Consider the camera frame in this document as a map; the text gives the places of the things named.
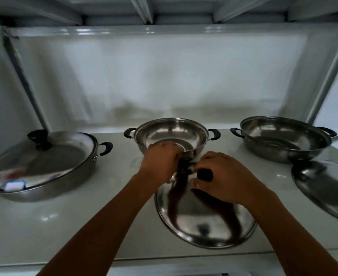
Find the white countertop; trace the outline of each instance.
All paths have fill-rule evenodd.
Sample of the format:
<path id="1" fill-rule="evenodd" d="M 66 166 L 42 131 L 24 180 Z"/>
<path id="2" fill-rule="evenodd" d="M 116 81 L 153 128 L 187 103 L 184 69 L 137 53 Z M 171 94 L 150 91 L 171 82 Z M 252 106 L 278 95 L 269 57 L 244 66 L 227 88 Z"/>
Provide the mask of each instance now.
<path id="1" fill-rule="evenodd" d="M 245 149 L 240 138 L 229 130 L 206 144 L 208 150 L 227 153 L 248 167 L 274 190 L 294 217 L 327 249 L 338 249 L 338 220 L 315 206 L 295 186 L 291 165 L 261 159 Z M 0 266 L 45 264 L 95 213 L 109 202 L 130 180 L 143 158 L 136 143 L 122 133 L 95 134 L 98 141 L 111 141 L 114 148 L 99 157 L 96 172 L 78 189 L 38 203 L 16 203 L 0 197 Z M 320 158 L 338 161 L 338 150 L 331 147 Z M 260 228 L 244 244 L 220 250 L 193 246 L 162 223 L 153 197 L 137 215 L 114 266 L 122 260 L 158 260 L 175 257 L 270 253 L 272 247 Z"/>

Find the hand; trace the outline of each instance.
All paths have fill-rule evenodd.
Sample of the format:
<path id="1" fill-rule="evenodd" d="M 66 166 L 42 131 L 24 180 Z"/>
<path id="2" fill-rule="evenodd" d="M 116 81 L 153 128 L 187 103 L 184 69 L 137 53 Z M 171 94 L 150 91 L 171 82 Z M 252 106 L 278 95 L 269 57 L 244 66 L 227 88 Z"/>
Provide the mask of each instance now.
<path id="1" fill-rule="evenodd" d="M 247 207 L 260 192 L 268 190 L 244 165 L 223 153 L 207 152 L 195 171 L 200 168 L 211 169 L 213 180 L 195 178 L 192 180 L 194 187 L 225 202 Z"/>
<path id="2" fill-rule="evenodd" d="M 174 142 L 160 142 L 150 145 L 142 160 L 139 173 L 154 182 L 156 189 L 168 182 L 178 168 L 179 153 L 184 152 L 182 147 Z"/>

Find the pot rim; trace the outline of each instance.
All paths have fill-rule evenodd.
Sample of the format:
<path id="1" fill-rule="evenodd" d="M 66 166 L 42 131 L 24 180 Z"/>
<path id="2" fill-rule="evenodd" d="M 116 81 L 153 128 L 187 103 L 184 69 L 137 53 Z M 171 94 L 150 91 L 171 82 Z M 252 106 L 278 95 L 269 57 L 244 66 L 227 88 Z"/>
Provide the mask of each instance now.
<path id="1" fill-rule="evenodd" d="M 205 134 L 206 134 L 206 141 L 205 141 L 203 144 L 201 144 L 200 146 L 198 146 L 198 147 L 196 147 L 196 148 L 194 148 L 194 149 L 184 151 L 184 152 L 182 152 L 182 153 L 180 153 L 180 154 L 185 154 L 185 153 L 188 153 L 188 152 L 195 151 L 195 150 L 201 148 L 202 146 L 204 146 L 204 145 L 209 141 L 209 131 L 205 128 L 204 125 L 202 125 L 202 124 L 200 124 L 200 123 L 198 123 L 198 122 L 196 122 L 196 121 L 193 121 L 193 120 L 191 120 L 191 119 L 179 118 L 179 117 L 166 117 L 166 118 L 154 119 L 154 120 L 148 121 L 148 122 L 146 122 L 146 123 L 140 125 L 140 126 L 135 130 L 135 132 L 134 132 L 134 134 L 133 134 L 133 139 L 135 140 L 135 143 L 137 143 L 138 146 L 140 146 L 140 147 L 142 147 L 142 148 L 144 148 L 144 149 L 147 149 L 147 147 L 142 146 L 141 144 L 139 144 L 139 143 L 137 142 L 137 140 L 136 140 L 136 134 L 137 134 L 137 132 L 138 132 L 139 130 L 141 130 L 142 128 L 144 128 L 145 126 L 151 125 L 151 124 L 156 123 L 156 122 L 158 122 L 158 121 L 166 121 L 166 120 L 179 120 L 179 121 L 185 121 L 185 122 L 188 122 L 188 121 L 189 121 L 189 122 L 194 123 L 195 125 L 199 126 L 202 130 L 205 131 Z"/>
<path id="2" fill-rule="evenodd" d="M 32 187 L 29 187 L 29 188 L 26 188 L 26 189 L 23 189 L 23 190 L 19 190 L 19 191 L 14 191 L 14 192 L 5 192 L 4 190 L 0 190 L 0 194 L 2 194 L 2 195 L 12 195 L 12 194 L 18 194 L 18 193 L 27 192 L 27 191 L 31 191 L 31 190 L 40 188 L 40 187 L 44 186 L 45 184 L 48 184 L 48 183 L 50 183 L 52 181 L 56 181 L 56 180 L 58 180 L 60 178 L 63 178 L 64 176 L 72 173 L 73 171 L 75 171 L 76 169 L 78 169 L 79 167 L 81 167 L 85 162 L 87 162 L 91 158 L 91 156 L 93 156 L 95 154 L 95 151 L 97 150 L 97 147 L 98 147 L 98 140 L 96 139 L 96 137 L 94 137 L 91 134 L 87 134 L 87 133 L 84 133 L 84 132 L 80 132 L 80 133 L 89 136 L 93 140 L 93 142 L 94 142 L 94 148 L 91 151 L 90 155 L 83 162 L 81 162 L 78 166 L 74 167 L 72 170 L 70 170 L 66 174 L 63 174 L 62 176 L 59 176 L 59 177 L 56 177 L 56 178 L 53 178 L 53 179 L 51 179 L 49 181 L 46 181 L 46 182 L 44 182 L 44 183 L 42 183 L 40 185 L 32 186 Z"/>
<path id="3" fill-rule="evenodd" d="M 323 136 L 326 137 L 327 143 L 328 143 L 325 147 L 322 147 L 322 148 L 319 148 L 319 149 L 312 149 L 312 150 L 290 149 L 290 148 L 283 148 L 283 147 L 278 147 L 278 149 L 282 149 L 282 150 L 285 150 L 285 151 L 291 151 L 291 152 L 317 152 L 317 151 L 320 151 L 322 149 L 328 148 L 332 144 L 331 137 L 327 133 L 325 133 L 323 130 L 321 130 L 321 129 L 319 129 L 319 128 L 311 125 L 311 124 L 305 123 L 305 122 L 300 121 L 300 120 L 286 118 L 286 117 L 279 117 L 279 116 L 268 116 L 268 115 L 252 116 L 252 117 L 248 117 L 246 119 L 243 119 L 240 122 L 240 128 L 242 130 L 242 134 L 244 134 L 246 136 L 246 138 L 251 139 L 252 141 L 254 141 L 256 143 L 262 144 L 262 145 L 267 146 L 267 147 L 273 147 L 273 148 L 275 148 L 272 145 L 266 144 L 263 141 L 259 141 L 259 140 L 255 139 L 255 138 L 253 138 L 252 136 L 249 136 L 248 134 L 246 134 L 244 132 L 244 129 L 242 128 L 242 125 L 244 125 L 245 122 L 250 121 L 250 120 L 255 120 L 255 119 L 283 119 L 285 121 L 293 121 L 295 123 L 298 123 L 300 125 L 303 125 L 303 126 L 309 128 L 311 130 L 319 130 L 319 131 L 323 132 Z"/>

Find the pot lid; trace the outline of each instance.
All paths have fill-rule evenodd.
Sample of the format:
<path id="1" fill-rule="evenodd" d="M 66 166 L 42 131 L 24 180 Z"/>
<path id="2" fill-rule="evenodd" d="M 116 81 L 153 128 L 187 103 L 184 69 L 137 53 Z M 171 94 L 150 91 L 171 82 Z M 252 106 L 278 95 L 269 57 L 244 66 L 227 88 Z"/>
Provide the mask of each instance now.
<path id="1" fill-rule="evenodd" d="M 256 223 L 242 205 L 229 204 L 207 193 L 194 190 L 190 178 L 194 163 L 182 163 L 168 184 L 155 193 L 156 210 L 168 227 L 179 238 L 204 248 L 228 248 L 244 242 Z M 211 181 L 207 172 L 197 176 Z"/>
<path id="2" fill-rule="evenodd" d="M 291 173 L 302 193 L 338 218 L 338 162 L 303 161 L 296 163 Z"/>
<path id="3" fill-rule="evenodd" d="M 80 132 L 37 130 L 0 155 L 0 190 L 19 191 L 59 178 L 81 165 L 97 143 Z"/>

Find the shallow pot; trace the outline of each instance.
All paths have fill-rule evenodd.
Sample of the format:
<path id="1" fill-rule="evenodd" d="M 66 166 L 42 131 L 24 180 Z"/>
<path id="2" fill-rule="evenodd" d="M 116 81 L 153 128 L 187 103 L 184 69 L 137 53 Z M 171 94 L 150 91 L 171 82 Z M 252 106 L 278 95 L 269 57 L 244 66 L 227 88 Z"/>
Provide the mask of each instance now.
<path id="1" fill-rule="evenodd" d="M 277 116 L 249 117 L 231 132 L 257 156 L 288 164 L 317 157 L 337 136 L 333 130 Z"/>
<path id="2" fill-rule="evenodd" d="M 209 132 L 214 137 L 209 139 Z M 217 140 L 221 134 L 216 129 L 207 130 L 203 125 L 184 118 L 161 118 L 149 121 L 136 128 L 129 128 L 124 132 L 126 138 L 133 138 L 144 154 L 150 144 L 163 141 L 173 141 L 184 148 L 181 153 L 184 160 L 192 160 L 199 155 L 208 140 Z"/>
<path id="3" fill-rule="evenodd" d="M 113 144 L 79 132 L 37 130 L 0 155 L 0 196 L 18 202 L 36 202 L 73 190 L 93 173 L 98 156 Z M 105 151 L 98 154 L 98 146 Z"/>

